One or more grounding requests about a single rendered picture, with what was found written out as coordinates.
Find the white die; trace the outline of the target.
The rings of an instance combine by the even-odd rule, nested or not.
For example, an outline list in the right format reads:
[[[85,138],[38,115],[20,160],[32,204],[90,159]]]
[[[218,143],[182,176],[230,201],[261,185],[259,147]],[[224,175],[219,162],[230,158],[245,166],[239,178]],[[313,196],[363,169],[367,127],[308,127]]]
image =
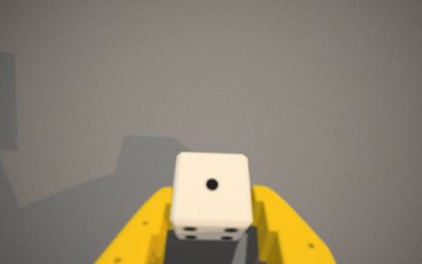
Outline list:
[[[170,220],[179,239],[238,240],[252,223],[247,158],[178,154]]]

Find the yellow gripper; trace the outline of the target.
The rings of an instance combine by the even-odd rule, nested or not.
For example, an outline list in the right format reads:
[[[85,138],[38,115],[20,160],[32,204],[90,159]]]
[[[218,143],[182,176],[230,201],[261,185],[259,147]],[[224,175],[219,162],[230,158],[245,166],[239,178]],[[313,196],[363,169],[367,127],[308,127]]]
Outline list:
[[[157,191],[127,223],[95,264],[164,264],[173,187]],[[267,264],[336,264],[322,240],[267,187],[251,188],[252,226],[259,260]]]

